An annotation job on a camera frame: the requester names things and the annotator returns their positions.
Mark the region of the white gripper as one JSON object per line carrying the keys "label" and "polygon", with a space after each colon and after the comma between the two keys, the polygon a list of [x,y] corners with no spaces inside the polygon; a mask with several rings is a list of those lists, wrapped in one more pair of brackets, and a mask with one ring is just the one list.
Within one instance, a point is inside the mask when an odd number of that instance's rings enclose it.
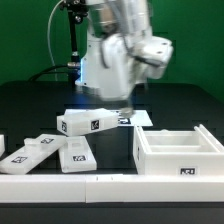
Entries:
{"label": "white gripper", "polygon": [[101,44],[101,67],[99,72],[99,94],[103,100],[125,100],[121,106],[123,117],[132,117],[134,109],[129,97],[136,84],[147,78],[163,76],[173,47],[172,42],[155,36],[145,36],[134,42],[116,34]]}

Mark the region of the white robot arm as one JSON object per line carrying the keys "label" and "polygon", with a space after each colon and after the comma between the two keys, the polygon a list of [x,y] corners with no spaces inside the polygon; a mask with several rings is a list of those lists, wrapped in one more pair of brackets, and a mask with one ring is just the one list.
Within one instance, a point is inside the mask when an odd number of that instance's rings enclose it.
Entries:
{"label": "white robot arm", "polygon": [[80,2],[88,21],[81,85],[116,104],[129,118],[134,114],[135,86],[163,76],[173,53],[172,42],[152,34],[147,0]]}

